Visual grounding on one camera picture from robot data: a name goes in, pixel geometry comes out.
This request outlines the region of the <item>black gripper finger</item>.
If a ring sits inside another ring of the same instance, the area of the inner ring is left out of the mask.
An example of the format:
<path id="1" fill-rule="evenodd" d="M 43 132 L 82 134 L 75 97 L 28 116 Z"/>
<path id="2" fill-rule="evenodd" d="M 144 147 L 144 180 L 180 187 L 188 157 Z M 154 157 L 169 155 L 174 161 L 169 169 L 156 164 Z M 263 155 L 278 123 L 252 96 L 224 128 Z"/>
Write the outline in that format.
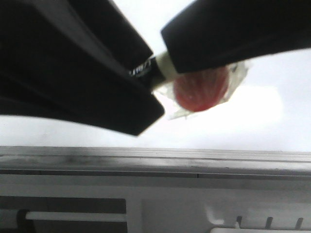
<path id="1" fill-rule="evenodd" d="M 161 35 L 180 73 L 311 46 L 308 0 L 196 0 Z"/>
<path id="2" fill-rule="evenodd" d="M 151 55 L 111 0 L 3 0 L 0 113 L 139 135 L 164 114 L 130 75 Z"/>

